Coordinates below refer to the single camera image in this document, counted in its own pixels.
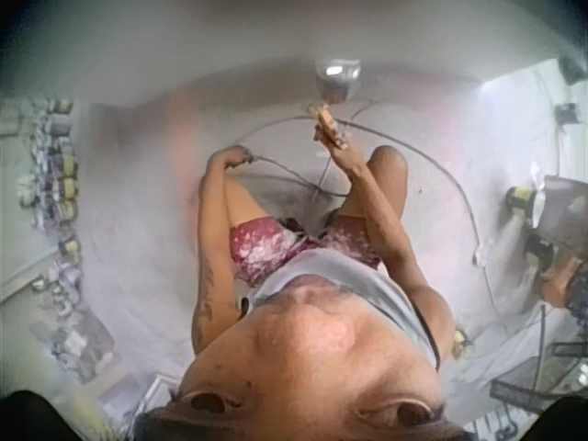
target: tattooed arm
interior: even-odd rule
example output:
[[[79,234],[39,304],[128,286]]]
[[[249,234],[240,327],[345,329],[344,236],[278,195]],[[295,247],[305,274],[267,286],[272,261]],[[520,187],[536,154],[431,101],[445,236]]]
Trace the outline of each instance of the tattooed arm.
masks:
[[[251,161],[249,151],[229,147],[213,154],[200,183],[198,207],[198,302],[192,319],[192,346],[202,352],[233,326],[239,311],[232,293],[234,274],[229,245],[230,224],[224,193],[227,167]]]

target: tattoo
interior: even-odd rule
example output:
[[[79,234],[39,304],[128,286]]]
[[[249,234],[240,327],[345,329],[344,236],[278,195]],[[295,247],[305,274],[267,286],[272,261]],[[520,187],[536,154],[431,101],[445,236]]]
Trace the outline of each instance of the tattoo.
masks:
[[[202,342],[202,325],[200,320],[212,320],[212,308],[210,307],[210,289],[214,286],[214,275],[212,268],[210,267],[209,259],[200,253],[200,271],[199,271],[199,282],[198,282],[198,302],[196,304],[196,312],[194,315],[194,338],[196,344],[200,345]]]

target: hand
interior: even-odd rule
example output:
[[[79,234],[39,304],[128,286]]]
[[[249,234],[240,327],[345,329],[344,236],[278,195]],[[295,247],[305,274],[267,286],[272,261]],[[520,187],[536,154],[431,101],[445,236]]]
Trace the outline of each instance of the hand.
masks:
[[[253,160],[254,156],[251,151],[237,144],[214,153],[210,157],[209,163],[220,162],[224,165],[224,168],[234,168],[241,164],[250,164]]]
[[[345,172],[345,174],[353,179],[363,173],[366,166],[366,160],[364,154],[351,145],[348,141],[343,140],[337,135],[337,139],[333,140],[327,133],[322,129],[321,126],[314,128],[314,140],[319,141],[324,145],[334,163]]]

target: white floor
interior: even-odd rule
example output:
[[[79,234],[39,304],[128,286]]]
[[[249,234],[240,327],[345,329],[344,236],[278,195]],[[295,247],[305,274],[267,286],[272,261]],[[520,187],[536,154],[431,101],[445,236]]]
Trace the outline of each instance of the white floor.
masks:
[[[538,297],[522,282],[526,233],[511,219],[503,196],[510,186],[531,183],[532,163],[546,174],[558,172],[551,101],[560,102],[565,91],[553,63],[460,92],[437,88],[427,93],[423,86],[417,100],[410,99],[409,91],[404,94],[408,98],[379,102],[374,91],[371,100],[334,108],[337,117],[408,142],[438,163],[399,146],[410,166],[405,228],[429,282],[476,338],[471,360],[448,363],[443,370],[448,416],[458,423],[491,408],[483,386],[537,351],[538,326],[518,331],[537,319]],[[416,94],[418,85],[413,87]],[[188,104],[189,92],[183,95]],[[328,159],[312,141],[313,121],[292,119],[303,116],[307,104],[184,112],[194,146],[189,173],[200,176],[212,152],[249,133],[241,142],[255,154],[276,159],[324,188],[345,192],[348,184],[335,166],[321,180]],[[176,106],[163,98],[135,110],[94,106],[77,112],[77,231],[85,259],[85,299],[131,370],[146,379],[154,372],[180,376],[192,358],[189,329],[197,263],[188,251],[184,202],[170,161]],[[390,143],[359,130],[349,133],[366,156]],[[561,174],[578,177],[582,170],[571,169],[576,151],[573,143],[566,145]],[[271,213],[294,215],[311,230],[329,207],[340,203],[283,179],[286,175],[271,164],[254,164],[240,173]],[[447,174],[462,185],[479,237],[468,204]],[[487,265],[493,301],[482,270],[472,264],[480,243],[493,243]],[[574,325],[564,312],[554,311],[548,329],[553,339],[573,332]],[[472,406],[472,398],[479,405]]]

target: shorts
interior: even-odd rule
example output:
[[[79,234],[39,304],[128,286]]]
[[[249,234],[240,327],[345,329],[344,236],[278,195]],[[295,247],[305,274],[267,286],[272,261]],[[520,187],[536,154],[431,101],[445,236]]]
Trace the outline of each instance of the shorts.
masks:
[[[235,276],[257,287],[270,274],[305,250],[331,248],[376,269],[381,261],[371,246],[363,218],[338,216],[320,238],[293,232],[265,217],[231,229],[231,257]]]

